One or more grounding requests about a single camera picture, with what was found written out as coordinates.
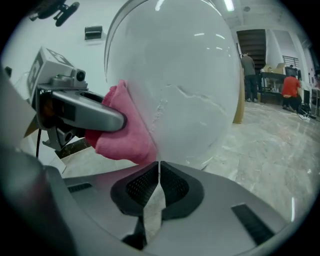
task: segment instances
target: gray shirt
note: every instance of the gray shirt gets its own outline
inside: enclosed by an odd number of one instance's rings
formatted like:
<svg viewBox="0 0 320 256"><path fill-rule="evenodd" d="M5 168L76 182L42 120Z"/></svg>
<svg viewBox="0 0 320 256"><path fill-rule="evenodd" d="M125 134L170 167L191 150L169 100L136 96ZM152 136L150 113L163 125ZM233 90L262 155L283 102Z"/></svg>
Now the gray shirt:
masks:
<svg viewBox="0 0 320 256"><path fill-rule="evenodd" d="M242 57L241 65L244 68L244 76L256 74L254 60L248 55Z"/></svg>

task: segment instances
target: man in red shirt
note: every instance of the man in red shirt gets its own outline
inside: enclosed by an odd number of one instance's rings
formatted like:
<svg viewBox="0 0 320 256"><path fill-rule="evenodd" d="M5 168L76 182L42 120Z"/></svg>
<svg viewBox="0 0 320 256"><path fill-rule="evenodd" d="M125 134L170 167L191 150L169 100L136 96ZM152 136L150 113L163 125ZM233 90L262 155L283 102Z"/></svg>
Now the man in red shirt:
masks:
<svg viewBox="0 0 320 256"><path fill-rule="evenodd" d="M284 79L282 89L282 108L289 111L297 111L302 102L301 96L298 93L298 88L301 88L300 82L294 75Z"/></svg>

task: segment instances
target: cardboard box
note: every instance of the cardboard box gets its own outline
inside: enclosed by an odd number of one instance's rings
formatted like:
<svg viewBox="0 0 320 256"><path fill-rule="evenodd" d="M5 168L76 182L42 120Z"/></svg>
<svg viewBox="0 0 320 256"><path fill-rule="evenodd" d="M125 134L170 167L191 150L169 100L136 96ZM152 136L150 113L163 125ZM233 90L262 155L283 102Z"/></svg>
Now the cardboard box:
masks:
<svg viewBox="0 0 320 256"><path fill-rule="evenodd" d="M265 65L263 67L263 72L269 72L269 73L276 73L276 74L286 74L286 64L285 63L279 63L276 68L272 68L270 65Z"/></svg>

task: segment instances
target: black slot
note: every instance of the black slot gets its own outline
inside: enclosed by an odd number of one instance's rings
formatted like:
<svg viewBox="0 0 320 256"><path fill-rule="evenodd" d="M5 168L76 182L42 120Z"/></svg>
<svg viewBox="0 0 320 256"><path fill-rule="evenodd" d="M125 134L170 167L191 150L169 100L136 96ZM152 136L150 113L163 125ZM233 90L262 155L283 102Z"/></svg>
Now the black slot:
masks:
<svg viewBox="0 0 320 256"><path fill-rule="evenodd" d="M70 193L78 192L78 191L85 190L88 188L92 188L92 185L88 182L78 184L78 185L68 186L68 190Z"/></svg>
<svg viewBox="0 0 320 256"><path fill-rule="evenodd" d="M237 205L231 209L257 246L275 235L246 204Z"/></svg>
<svg viewBox="0 0 320 256"><path fill-rule="evenodd" d="M102 26L87 26L84 28L84 39L100 39L102 36Z"/></svg>
<svg viewBox="0 0 320 256"><path fill-rule="evenodd" d="M99 103L102 103L102 101L104 100L103 97L96 94L89 93L89 92L81 92L80 95Z"/></svg>

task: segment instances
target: red shirt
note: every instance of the red shirt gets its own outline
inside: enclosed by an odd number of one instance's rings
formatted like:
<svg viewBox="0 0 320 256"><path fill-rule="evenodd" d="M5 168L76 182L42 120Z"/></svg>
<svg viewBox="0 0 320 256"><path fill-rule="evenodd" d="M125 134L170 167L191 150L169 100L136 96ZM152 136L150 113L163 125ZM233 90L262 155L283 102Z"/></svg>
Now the red shirt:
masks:
<svg viewBox="0 0 320 256"><path fill-rule="evenodd" d="M298 88L300 88L300 82L293 76L288 76L284 79L282 95L290 95L291 97L297 97Z"/></svg>

